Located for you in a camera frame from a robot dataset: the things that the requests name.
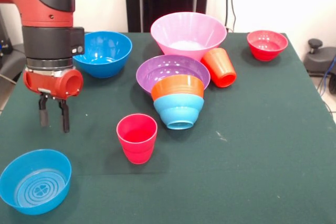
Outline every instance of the purple bowl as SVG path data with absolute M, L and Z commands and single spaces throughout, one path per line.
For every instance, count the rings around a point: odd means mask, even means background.
M 136 72 L 138 84 L 148 94 L 158 81 L 175 74 L 190 74 L 199 78 L 204 89 L 210 83 L 210 73 L 202 63 L 181 55 L 156 56 L 145 61 Z

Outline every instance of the red bowl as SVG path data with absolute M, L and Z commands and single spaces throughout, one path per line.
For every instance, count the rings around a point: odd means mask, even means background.
M 274 31 L 254 31 L 247 35 L 253 56 L 261 61 L 270 61 L 288 46 L 287 38 Z

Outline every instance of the dark green felt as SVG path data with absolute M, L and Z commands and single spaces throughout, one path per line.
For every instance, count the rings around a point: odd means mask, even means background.
M 42 216 L 0 201 L 0 223 L 335 223 L 336 127 L 292 45 L 272 62 L 255 60 L 246 34 L 222 44 L 237 71 L 232 87 L 212 84 L 195 126 L 167 130 L 138 86 L 138 66 L 160 50 L 149 34 L 127 34 L 131 57 L 116 77 L 83 74 L 70 98 L 70 133 L 39 126 L 38 96 L 19 82 L 0 116 L 0 170 L 15 157 L 53 148 L 71 160 L 68 197 Z M 115 126 L 142 112 L 159 125 L 151 160 L 131 165 Z

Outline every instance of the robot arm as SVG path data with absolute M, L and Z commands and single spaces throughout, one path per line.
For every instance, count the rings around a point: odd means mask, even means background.
M 84 53 L 84 29 L 72 27 L 75 0 L 0 0 L 14 3 L 21 16 L 27 67 L 24 83 L 40 94 L 40 122 L 48 125 L 46 101 L 59 101 L 69 131 L 66 99 L 80 93 L 83 79 L 72 57 Z

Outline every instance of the orange cup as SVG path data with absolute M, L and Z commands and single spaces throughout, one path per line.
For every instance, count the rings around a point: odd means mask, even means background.
M 176 74 L 158 81 L 152 88 L 152 98 L 155 101 L 168 94 L 195 94 L 203 98 L 203 82 L 189 74 Z
M 219 88 L 230 86 L 237 78 L 229 55 L 223 48 L 208 51 L 201 59 L 201 63 L 209 70 L 211 80 Z

